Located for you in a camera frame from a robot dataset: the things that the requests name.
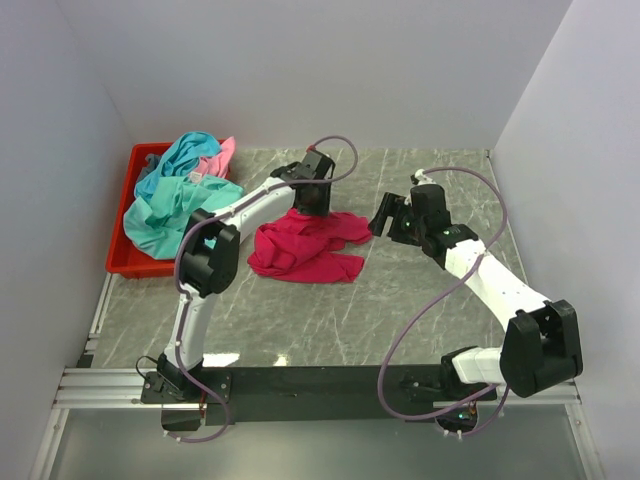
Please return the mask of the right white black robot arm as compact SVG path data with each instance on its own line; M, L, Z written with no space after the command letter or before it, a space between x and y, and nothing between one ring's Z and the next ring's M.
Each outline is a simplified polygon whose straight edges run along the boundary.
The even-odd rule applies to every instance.
M467 347L444 355L429 391L460 399L474 386L497 384L527 398L582 374L574 307L528 287L471 228L453 223L440 185L417 183L408 196L385 193L369 229L375 236L420 247L444 271L464 280L504 330L499 347Z

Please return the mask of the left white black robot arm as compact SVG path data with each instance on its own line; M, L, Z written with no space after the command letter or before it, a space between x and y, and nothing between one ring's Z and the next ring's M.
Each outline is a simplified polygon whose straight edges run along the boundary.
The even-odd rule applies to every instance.
M176 319L156 360L156 373L173 399L186 402L211 395L202 374L204 337L218 296L236 277L242 242L292 207L326 216L334 170L330 157L308 152L302 161L272 171L230 206L212 213L198 209L191 215L174 264Z

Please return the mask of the magenta t shirt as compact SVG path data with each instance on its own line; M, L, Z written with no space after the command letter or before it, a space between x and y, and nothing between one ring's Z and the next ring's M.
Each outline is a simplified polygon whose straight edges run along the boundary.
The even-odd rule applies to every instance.
M342 250L371 239L364 217L350 212L310 216L290 209L257 229L247 263L257 275L280 281L352 283L364 267L364 258Z

